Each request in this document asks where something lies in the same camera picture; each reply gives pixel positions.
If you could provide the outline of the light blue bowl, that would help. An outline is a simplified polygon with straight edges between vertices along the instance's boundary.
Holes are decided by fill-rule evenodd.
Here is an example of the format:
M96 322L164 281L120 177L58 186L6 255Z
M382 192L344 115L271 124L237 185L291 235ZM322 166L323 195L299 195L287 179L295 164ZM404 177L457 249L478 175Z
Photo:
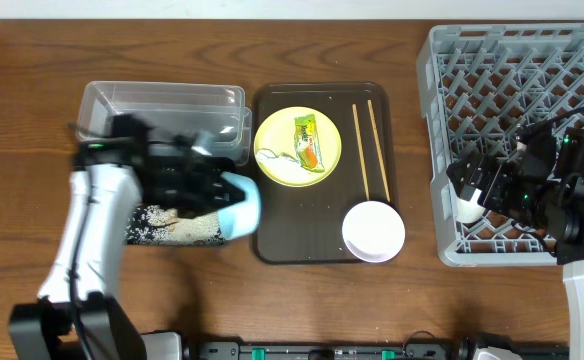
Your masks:
M261 197L251 178L225 172L222 177L243 191L245 199L218 211L219 228L225 240L234 240L256 231L261 216Z

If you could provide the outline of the white cup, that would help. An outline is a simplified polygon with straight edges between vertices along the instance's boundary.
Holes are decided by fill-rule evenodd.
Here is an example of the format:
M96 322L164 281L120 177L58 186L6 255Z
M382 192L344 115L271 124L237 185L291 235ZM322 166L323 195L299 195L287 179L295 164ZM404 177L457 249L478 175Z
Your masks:
M455 220L465 224L478 221L485 212L485 208L478 203L477 195L474 195L470 200L457 198L456 209Z

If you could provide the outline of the white tissue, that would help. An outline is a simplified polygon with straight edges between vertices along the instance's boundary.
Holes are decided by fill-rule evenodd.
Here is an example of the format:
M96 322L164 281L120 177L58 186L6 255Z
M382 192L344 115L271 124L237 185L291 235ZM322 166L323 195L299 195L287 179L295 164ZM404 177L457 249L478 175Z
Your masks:
M288 169L298 166L298 162L294 157L288 154L275 154L270 149L260 149L255 156L257 162L269 171Z

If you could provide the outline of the green snack wrapper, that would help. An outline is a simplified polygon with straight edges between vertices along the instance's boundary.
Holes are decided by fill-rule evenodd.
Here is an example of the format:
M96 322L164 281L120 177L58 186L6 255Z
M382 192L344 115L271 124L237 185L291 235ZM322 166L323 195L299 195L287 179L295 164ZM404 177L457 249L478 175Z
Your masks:
M294 148L301 167L314 173L324 172L315 115L296 117L294 122Z

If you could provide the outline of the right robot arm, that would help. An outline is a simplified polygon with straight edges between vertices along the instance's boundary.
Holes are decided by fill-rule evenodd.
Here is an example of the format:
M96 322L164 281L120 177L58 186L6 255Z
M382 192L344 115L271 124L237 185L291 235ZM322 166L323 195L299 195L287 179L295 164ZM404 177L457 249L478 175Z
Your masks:
M536 240L554 239L543 249L563 271L572 359L584 359L584 128L568 128L560 139L553 128L582 113L584 106L518 129L515 160L470 153L446 169L467 208L508 217Z

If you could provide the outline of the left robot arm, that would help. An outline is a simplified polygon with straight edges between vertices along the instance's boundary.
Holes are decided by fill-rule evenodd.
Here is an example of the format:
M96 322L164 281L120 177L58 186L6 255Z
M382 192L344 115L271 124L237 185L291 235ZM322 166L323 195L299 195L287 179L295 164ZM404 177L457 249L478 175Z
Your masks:
M72 195L57 257L37 300L14 306L9 335L20 359L184 359L175 331L141 334L118 302L129 220L140 205L208 214L226 240L253 233L256 183L228 158L206 152L207 136L154 140L132 114L115 115L104 135L89 133L73 155Z

